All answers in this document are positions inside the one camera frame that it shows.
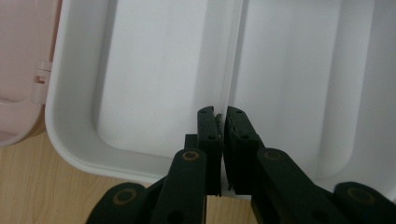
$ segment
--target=pink plastic lid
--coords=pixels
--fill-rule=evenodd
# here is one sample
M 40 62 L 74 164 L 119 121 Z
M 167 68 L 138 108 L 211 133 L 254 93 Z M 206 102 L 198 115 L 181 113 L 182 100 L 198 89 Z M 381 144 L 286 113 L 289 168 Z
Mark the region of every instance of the pink plastic lid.
M 62 0 L 0 0 L 0 146 L 45 130 Z

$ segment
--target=wooden surface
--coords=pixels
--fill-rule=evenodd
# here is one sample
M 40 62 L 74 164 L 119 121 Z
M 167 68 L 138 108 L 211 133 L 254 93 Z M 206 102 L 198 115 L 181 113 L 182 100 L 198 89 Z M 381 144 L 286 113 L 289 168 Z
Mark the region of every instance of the wooden surface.
M 0 147 L 0 223 L 85 223 L 122 179 L 90 175 L 59 157 L 45 133 Z M 256 223 L 248 201 L 208 197 L 206 223 Z

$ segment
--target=white plastic bin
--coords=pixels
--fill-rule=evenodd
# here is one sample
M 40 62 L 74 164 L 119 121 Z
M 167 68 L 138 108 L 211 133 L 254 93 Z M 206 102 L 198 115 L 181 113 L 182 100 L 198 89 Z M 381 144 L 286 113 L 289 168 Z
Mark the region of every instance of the white plastic bin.
M 332 190 L 396 198 L 396 2 L 64 0 L 46 122 L 86 172 L 152 183 L 196 111 L 247 112 Z

